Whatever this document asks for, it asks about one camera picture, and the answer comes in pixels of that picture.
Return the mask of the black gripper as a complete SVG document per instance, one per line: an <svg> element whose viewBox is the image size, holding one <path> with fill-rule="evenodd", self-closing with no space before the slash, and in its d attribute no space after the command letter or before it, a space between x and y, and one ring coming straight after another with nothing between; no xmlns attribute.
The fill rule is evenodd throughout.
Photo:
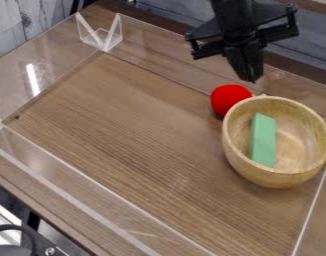
<svg viewBox="0 0 326 256"><path fill-rule="evenodd" d="M214 17L184 34L195 60L226 55L238 77L249 81L246 49L250 42L251 80L263 75L263 50L269 43L299 35L293 3L212 3Z"/></svg>

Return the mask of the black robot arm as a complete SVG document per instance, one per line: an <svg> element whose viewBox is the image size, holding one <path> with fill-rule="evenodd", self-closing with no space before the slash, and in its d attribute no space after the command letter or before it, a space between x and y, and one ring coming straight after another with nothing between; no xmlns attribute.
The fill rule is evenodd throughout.
<svg viewBox="0 0 326 256"><path fill-rule="evenodd" d="M293 3L275 0L211 0L214 17L184 34L195 60L227 58L238 77L263 76L263 48L299 35Z"/></svg>

